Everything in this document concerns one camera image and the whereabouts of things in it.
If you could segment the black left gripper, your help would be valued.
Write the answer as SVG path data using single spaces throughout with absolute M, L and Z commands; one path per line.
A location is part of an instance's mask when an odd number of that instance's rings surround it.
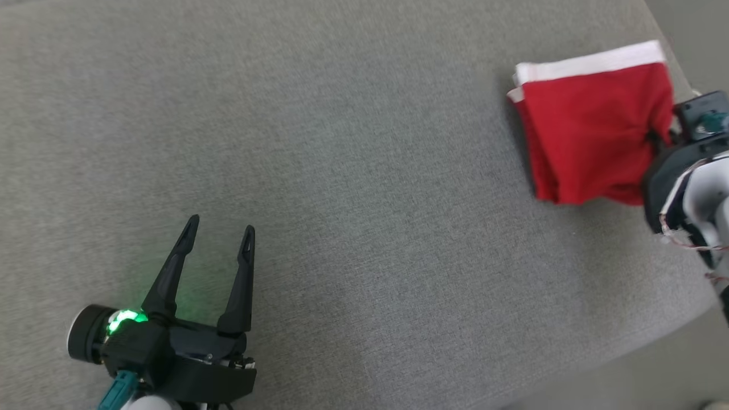
M 68 355 L 102 366 L 113 384 L 102 405 L 155 395 L 172 405 L 231 405 L 252 393 L 256 363 L 245 356 L 252 327 L 255 229 L 248 225 L 226 311 L 209 325 L 176 320 L 177 291 L 192 252 L 199 215 L 192 215 L 149 288 L 141 310 L 88 305 L 68 332 Z

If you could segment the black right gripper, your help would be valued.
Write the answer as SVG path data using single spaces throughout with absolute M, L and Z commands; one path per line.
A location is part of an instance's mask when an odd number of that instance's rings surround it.
M 653 233 L 661 233 L 659 213 L 680 174 L 696 162 L 727 151 L 727 137 L 709 137 L 663 147 L 642 179 L 645 219 Z

